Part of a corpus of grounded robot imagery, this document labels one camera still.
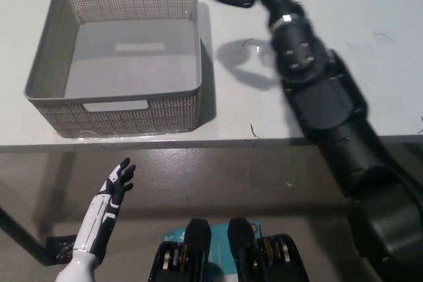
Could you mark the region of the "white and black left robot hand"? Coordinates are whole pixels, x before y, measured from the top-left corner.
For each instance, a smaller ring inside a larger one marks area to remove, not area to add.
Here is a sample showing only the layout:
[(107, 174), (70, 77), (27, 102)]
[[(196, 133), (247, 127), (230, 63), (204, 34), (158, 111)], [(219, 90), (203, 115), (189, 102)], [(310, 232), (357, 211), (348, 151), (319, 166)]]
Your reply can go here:
[(105, 257), (125, 193), (134, 186), (134, 171), (135, 165), (125, 158), (106, 178), (85, 213), (73, 249), (94, 255), (97, 265)]

